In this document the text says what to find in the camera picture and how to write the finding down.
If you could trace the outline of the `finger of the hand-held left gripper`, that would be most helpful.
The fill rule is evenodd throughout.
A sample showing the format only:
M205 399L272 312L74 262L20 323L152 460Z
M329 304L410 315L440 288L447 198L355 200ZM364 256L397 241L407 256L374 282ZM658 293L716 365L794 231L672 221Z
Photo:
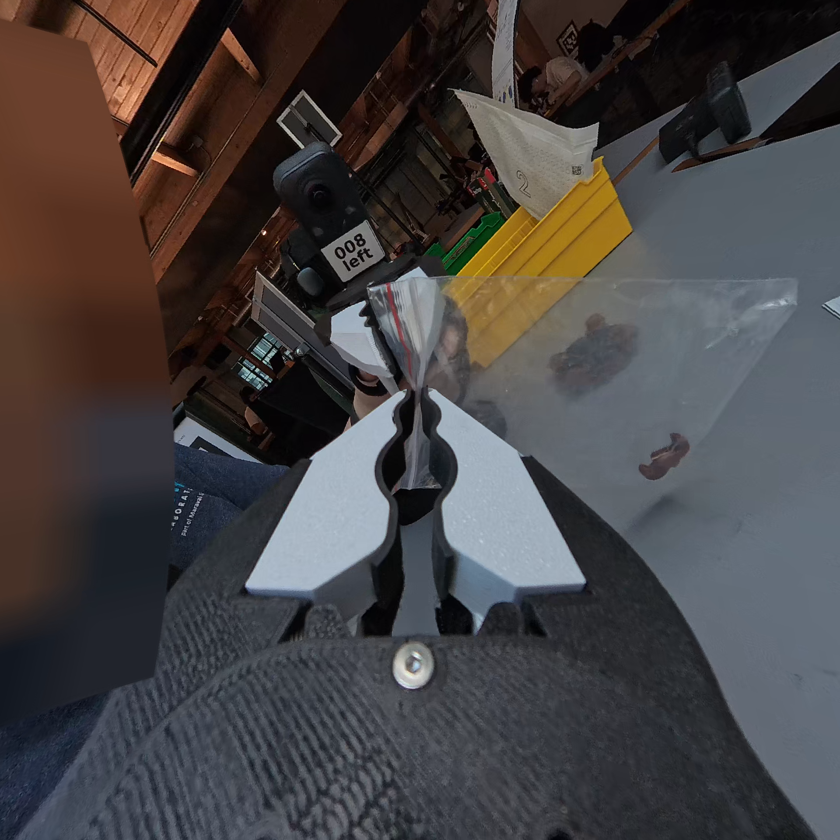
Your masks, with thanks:
M359 372L373 376L385 389L398 388L398 366L370 314L334 313L330 319L330 341Z
M390 289L440 287L446 281L441 261L393 261L384 274L384 287Z

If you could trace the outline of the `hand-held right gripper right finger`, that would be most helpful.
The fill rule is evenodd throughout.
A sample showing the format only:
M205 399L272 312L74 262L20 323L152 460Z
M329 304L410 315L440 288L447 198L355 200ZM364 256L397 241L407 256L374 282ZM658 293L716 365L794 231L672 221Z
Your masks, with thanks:
M431 562L442 635L472 635L498 604L587 586L524 458L433 389L422 392L428 467L440 486Z

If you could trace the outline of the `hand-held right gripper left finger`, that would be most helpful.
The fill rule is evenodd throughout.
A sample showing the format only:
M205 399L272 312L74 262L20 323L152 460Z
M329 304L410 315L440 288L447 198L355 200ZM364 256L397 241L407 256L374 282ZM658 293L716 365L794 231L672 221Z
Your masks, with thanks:
M405 575L395 492L414 399L400 391L302 465L245 583L249 595L333 606L365 636L393 632Z

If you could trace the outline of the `clear plastic zip bag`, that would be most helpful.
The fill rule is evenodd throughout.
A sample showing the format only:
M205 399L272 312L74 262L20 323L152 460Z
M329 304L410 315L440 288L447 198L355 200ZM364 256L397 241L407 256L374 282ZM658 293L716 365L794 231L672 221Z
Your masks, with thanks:
M445 287L445 331L432 349L411 349L406 332L385 335L413 390L433 389L534 456L579 495L636 508L676 483L723 409L792 315L793 279L581 278L572 291L490 367L472 364L464 315ZM637 353L612 381L584 395L562 393L553 354L601 313L638 327ZM660 480L638 471L684 435L690 450Z

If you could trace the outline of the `green plastic bin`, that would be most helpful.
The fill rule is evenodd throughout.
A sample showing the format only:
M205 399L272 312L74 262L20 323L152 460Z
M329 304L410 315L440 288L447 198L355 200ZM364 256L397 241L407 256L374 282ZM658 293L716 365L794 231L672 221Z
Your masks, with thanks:
M508 219L509 217L506 217L502 212L486 213L478 224L464 233L454 245L443 246L439 243L431 245L425 255L440 258L445 272L450 276L456 276L492 239Z

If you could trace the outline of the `grey framed panel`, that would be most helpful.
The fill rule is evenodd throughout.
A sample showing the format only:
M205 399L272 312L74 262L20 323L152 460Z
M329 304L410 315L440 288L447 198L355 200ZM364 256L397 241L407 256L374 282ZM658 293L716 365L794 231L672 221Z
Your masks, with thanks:
M250 317L288 350L306 345L322 366L338 377L349 378L347 363L332 346L319 339L315 322L259 271L255 272Z

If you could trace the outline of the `yellow plastic bin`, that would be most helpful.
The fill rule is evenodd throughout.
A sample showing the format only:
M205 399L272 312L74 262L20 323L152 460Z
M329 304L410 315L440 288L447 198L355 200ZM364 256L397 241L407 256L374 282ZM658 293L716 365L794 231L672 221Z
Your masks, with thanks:
M519 208L444 289L471 363L490 367L632 231L601 156L543 219Z

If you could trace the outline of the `white padded paper bag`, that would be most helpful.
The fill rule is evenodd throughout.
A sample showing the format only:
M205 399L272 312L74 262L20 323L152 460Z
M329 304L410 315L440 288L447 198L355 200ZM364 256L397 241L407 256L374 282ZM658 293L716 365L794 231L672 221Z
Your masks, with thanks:
M496 167L499 181L541 220L577 183L593 176L598 122L579 129L470 91L453 89Z

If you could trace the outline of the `brown curved brick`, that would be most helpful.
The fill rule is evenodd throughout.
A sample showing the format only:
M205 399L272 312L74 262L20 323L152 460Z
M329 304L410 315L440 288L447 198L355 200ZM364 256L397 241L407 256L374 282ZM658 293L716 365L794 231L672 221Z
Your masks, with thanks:
M679 465L689 451L688 439L682 434L671 433L668 445L652 452L648 463L639 465L638 471L646 480L661 480Z

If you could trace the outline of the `pile of brown bricks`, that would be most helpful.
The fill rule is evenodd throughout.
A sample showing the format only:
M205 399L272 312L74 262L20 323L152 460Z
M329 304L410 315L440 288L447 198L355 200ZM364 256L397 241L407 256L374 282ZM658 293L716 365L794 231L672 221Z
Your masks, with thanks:
M562 393L582 396L611 382L634 360L639 330L629 323L609 323L601 313L584 323L584 333L549 359Z

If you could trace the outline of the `white hanging paper sheet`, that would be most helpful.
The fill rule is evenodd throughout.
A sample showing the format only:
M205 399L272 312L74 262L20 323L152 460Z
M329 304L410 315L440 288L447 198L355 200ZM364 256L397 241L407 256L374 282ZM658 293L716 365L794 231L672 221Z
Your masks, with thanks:
M496 34L490 63L493 98L513 108L518 105L516 35L519 6L519 1L497 2Z

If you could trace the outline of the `black electronic box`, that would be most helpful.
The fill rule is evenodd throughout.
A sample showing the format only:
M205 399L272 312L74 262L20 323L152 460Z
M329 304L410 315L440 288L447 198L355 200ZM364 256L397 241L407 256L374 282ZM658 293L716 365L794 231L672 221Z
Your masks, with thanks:
M739 85L727 61L715 65L707 74L701 94L662 126L658 150L665 163L682 154L699 158L699 143L719 130L728 145L734 145L751 132L749 113Z

